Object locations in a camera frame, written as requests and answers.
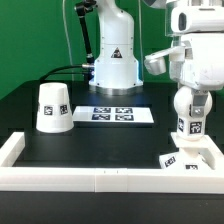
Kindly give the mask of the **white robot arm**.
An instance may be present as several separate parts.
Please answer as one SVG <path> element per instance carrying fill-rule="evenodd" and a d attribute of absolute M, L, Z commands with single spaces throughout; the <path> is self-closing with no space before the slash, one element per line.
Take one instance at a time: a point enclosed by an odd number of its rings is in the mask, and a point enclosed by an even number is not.
<path fill-rule="evenodd" d="M 187 99 L 175 97 L 180 116 L 203 118 L 211 108 L 209 92 L 224 87 L 224 0 L 143 0 L 166 12 L 165 33 L 171 47 L 147 55 L 149 73 L 167 72 L 188 89 Z M 90 85 L 105 92 L 139 85 L 133 55 L 134 22 L 114 0 L 96 0 L 100 22 L 100 55 Z"/>

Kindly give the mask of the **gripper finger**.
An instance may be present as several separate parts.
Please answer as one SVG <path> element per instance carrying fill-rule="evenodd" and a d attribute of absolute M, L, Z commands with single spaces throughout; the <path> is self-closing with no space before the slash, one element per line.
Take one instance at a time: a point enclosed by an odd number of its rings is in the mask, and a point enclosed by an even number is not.
<path fill-rule="evenodd" d="M 205 114 L 205 104 L 208 98 L 208 93 L 200 90 L 191 90 L 192 103 L 190 105 L 190 116 L 192 118 L 202 118 Z"/>

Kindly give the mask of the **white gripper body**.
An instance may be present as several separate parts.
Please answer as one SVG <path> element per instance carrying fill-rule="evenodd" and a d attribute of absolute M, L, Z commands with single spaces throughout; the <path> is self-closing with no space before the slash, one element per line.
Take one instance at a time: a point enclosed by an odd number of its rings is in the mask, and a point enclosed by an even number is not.
<path fill-rule="evenodd" d="M 182 35 L 170 48 L 145 57 L 147 71 L 152 75 L 165 73 L 165 56 L 169 57 L 171 80 L 196 90 L 224 87 L 224 33 Z"/>

